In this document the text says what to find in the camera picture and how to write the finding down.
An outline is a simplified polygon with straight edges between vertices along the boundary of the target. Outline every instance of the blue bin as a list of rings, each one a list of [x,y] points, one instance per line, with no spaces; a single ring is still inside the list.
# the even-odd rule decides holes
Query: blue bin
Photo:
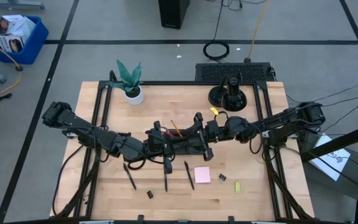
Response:
[[[38,56],[45,40],[48,37],[49,31],[42,24],[41,18],[38,16],[27,16],[31,21],[35,23],[34,30],[31,32],[30,37],[24,44],[23,49],[20,52],[7,52],[17,63],[31,65],[34,63]],[[6,55],[0,52],[0,61],[5,63],[12,63]]]

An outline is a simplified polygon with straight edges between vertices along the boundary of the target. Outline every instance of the gray floor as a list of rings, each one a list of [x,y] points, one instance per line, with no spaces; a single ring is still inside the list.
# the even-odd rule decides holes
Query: gray floor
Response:
[[[80,0],[68,40],[210,39],[215,30],[219,1],[192,0],[181,30],[160,26],[157,0]],[[346,1],[358,26],[358,1]],[[0,9],[2,14],[36,15],[50,31],[48,39],[62,34],[72,0],[44,0],[45,10]],[[244,4],[242,11],[223,9],[217,39],[249,40],[263,4]],[[272,0],[257,36],[262,40],[356,40],[337,0]],[[231,45],[224,60],[241,62],[250,45]],[[25,65],[12,99],[0,102],[0,204],[24,142],[45,77],[57,45],[44,45],[33,65]],[[200,44],[65,45],[44,109],[52,101],[76,105],[81,82],[105,80],[116,59],[128,67],[142,62],[143,80],[194,80],[195,64],[209,60]],[[219,47],[209,49],[220,53]],[[296,100],[313,100],[358,84],[358,45],[256,45],[254,62],[270,62],[287,93]],[[8,76],[0,90],[13,83],[11,64],[0,63]],[[323,104],[358,96],[358,88]],[[324,108],[328,127],[358,104],[358,100]],[[327,133],[358,128],[358,110]],[[6,222],[47,218],[67,140],[40,122],[30,145]],[[351,147],[358,151],[358,144]],[[309,182],[315,214],[322,220],[343,222],[354,218],[356,201]]]

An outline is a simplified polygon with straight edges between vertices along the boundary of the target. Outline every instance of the paper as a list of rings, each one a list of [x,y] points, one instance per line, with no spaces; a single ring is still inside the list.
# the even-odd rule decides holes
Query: paper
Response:
[[[324,143],[327,143],[331,141],[332,139],[328,137],[327,135],[321,136],[316,145],[314,147],[320,146]],[[320,159],[327,162],[329,165],[331,165],[333,168],[338,170],[339,172],[342,172],[343,168],[345,167],[347,163],[347,158],[350,156],[350,153],[348,153],[345,149],[340,149],[335,152],[331,152],[329,154],[320,156]],[[315,167],[317,167],[319,170],[323,171],[325,174],[327,174],[330,178],[337,181],[339,178],[339,173],[335,170],[331,169],[329,166],[327,166],[325,163],[323,163],[319,159],[312,159],[310,161],[311,164],[313,164]]]
[[[209,174],[209,167],[195,167],[194,176],[196,184],[211,183],[211,175]]]

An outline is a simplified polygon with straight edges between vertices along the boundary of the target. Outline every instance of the wooden tabletop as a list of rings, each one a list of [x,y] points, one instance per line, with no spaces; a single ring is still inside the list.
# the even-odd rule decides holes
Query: wooden tabletop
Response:
[[[75,113],[88,121],[92,118],[97,86],[97,82],[83,82],[81,87]],[[136,106],[126,102],[122,90],[113,89],[107,121],[110,130],[131,132],[133,137],[143,141],[147,139],[144,132],[153,128],[154,121],[173,128],[170,122],[172,119],[178,128],[188,128],[193,124],[196,112],[203,114],[204,124],[214,118],[207,100],[211,86],[144,85],[142,88],[144,101]],[[242,111],[228,114],[242,116],[250,122],[257,121],[253,89],[251,86],[242,86],[241,89],[247,96],[247,106]],[[268,93],[273,114],[288,108],[283,83],[268,83]],[[262,91],[260,99],[266,117]],[[98,121],[101,120],[103,100],[101,105]],[[224,119],[224,116],[218,117],[220,126],[224,125]],[[252,141],[253,150],[258,148],[259,143],[257,136]],[[176,157],[172,162],[173,173],[168,175],[168,192],[164,189],[162,165],[148,161],[141,170],[131,170],[137,186],[137,190],[134,190],[122,168],[122,157],[110,157],[100,165],[92,219],[136,220],[138,215],[144,215],[145,220],[227,220],[228,216],[234,216],[236,221],[274,220],[268,175],[261,153],[254,155],[250,152],[249,144],[237,141],[209,146],[214,152],[214,158],[209,162],[205,162],[203,156]],[[287,146],[298,150],[295,140],[288,140]],[[65,159],[78,147],[77,139],[68,140]],[[289,191],[305,211],[313,216],[299,155],[284,149],[281,153]],[[63,171],[56,199],[57,211],[62,210],[78,188],[84,154],[85,150],[79,152]],[[209,166],[211,183],[195,184],[195,190],[192,190],[184,160],[189,164],[193,181],[194,167]],[[227,177],[225,182],[218,180],[219,174]],[[236,181],[241,183],[239,194],[234,190]],[[149,190],[154,193],[152,199],[147,196]],[[85,194],[81,214],[85,214],[87,200]],[[282,200],[279,201],[284,217],[284,206]]]

